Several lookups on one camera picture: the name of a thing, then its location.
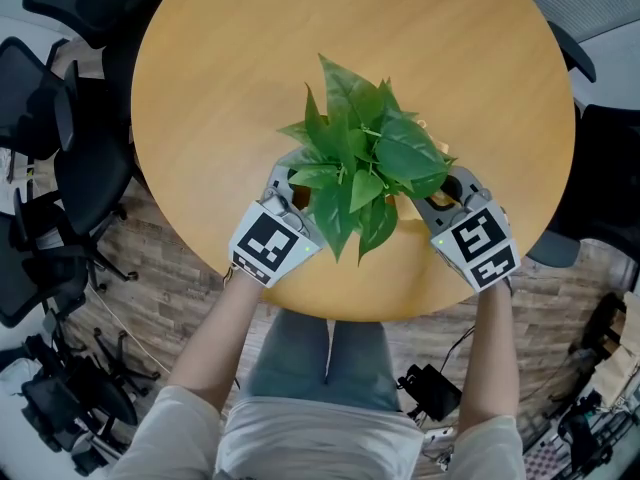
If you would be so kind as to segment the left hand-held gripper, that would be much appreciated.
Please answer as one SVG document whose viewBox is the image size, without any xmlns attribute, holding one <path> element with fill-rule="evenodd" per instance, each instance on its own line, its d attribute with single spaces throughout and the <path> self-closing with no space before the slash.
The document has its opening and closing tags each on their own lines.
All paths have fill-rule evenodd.
<svg viewBox="0 0 640 480">
<path fill-rule="evenodd" d="M 229 243 L 234 269 L 266 288 L 324 248 L 315 224 L 285 197 L 292 197 L 288 166 L 276 163 L 263 198 L 250 204 Z"/>
</svg>

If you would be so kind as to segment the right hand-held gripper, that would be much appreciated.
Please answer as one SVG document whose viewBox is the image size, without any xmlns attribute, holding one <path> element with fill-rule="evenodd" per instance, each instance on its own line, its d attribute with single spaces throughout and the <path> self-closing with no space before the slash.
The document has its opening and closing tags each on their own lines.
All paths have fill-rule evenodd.
<svg viewBox="0 0 640 480">
<path fill-rule="evenodd" d="M 446 178 L 451 201 L 412 200 L 432 234 L 433 247 L 477 293 L 521 265 L 506 213 L 482 188 L 471 171 L 453 166 Z"/>
</svg>

